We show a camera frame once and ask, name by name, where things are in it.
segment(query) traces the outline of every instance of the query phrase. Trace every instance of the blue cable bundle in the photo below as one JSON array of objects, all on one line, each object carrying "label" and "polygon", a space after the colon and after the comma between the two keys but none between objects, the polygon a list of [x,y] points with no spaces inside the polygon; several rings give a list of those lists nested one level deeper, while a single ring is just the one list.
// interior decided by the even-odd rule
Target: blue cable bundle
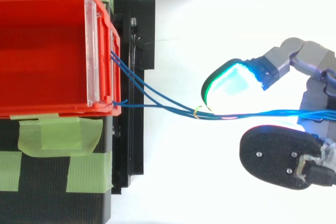
[{"label": "blue cable bundle", "polygon": [[[153,89],[147,83],[145,83],[141,78],[139,78],[134,72],[132,72],[126,64],[124,64],[120,58],[112,51],[111,59],[113,62],[126,74],[126,76],[133,82],[133,84],[152,102],[155,104],[127,104],[127,101],[124,102],[113,102],[113,105],[129,107],[129,108],[162,108],[168,110],[177,115],[186,116],[188,118],[201,119],[201,120],[234,120],[234,119],[242,119],[242,118],[250,118],[253,116],[299,116],[300,118],[310,119],[314,121],[321,120],[330,120],[336,121],[336,111],[335,110],[320,110],[320,111],[309,111],[309,110],[272,110],[260,113],[250,113],[250,114],[231,114],[231,115],[215,115],[207,112],[199,112],[194,109],[191,109],[183,104],[180,104],[160,92]],[[179,106],[181,109],[174,108],[171,106],[165,106],[161,103],[157,102],[154,98],[152,98],[145,90],[137,83],[137,81],[148,88],[150,91],[155,94],[161,96],[165,100]]]}]

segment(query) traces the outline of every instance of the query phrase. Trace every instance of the cyan led light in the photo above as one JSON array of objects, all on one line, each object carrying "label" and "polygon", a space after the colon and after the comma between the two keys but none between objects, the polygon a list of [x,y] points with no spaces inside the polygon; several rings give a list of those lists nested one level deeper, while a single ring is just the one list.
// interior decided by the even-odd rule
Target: cyan led light
[{"label": "cyan led light", "polygon": [[255,75],[236,63],[211,82],[205,92],[205,102],[214,112],[247,113],[247,103],[255,102],[262,92]]}]

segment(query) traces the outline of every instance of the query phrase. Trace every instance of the green led light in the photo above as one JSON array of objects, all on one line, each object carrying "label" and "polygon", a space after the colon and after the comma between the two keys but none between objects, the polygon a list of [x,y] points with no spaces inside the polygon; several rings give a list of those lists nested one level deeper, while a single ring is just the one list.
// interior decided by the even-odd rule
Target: green led light
[{"label": "green led light", "polygon": [[240,106],[262,92],[261,83],[255,75],[246,66],[236,63],[210,83],[205,92],[205,103],[213,111],[228,112],[232,104]]}]

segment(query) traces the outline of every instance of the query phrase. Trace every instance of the white surface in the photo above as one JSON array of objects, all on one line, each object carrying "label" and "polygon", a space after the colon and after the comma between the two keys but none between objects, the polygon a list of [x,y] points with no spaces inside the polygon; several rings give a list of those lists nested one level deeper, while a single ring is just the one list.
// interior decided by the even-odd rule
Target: white surface
[{"label": "white surface", "polygon": [[[145,80],[195,108],[203,104],[203,81],[231,58],[262,56],[289,37],[335,51],[333,2],[157,0],[156,40],[175,40],[156,43],[155,70],[146,71]],[[261,109],[297,109],[306,79],[292,69],[269,89],[271,100],[249,102]],[[333,218],[324,213],[334,212],[335,188],[284,189],[252,177],[240,164],[240,137],[272,121],[207,122],[145,109],[144,123],[145,175],[112,196],[109,223],[294,224]]]}]

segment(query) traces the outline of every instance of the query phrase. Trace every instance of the red plastic bin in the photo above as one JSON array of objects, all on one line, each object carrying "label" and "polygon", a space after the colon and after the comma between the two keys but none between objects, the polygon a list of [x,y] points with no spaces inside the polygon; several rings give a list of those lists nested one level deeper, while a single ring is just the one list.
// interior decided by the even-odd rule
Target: red plastic bin
[{"label": "red plastic bin", "polygon": [[0,0],[0,117],[119,115],[120,38],[100,0]]}]

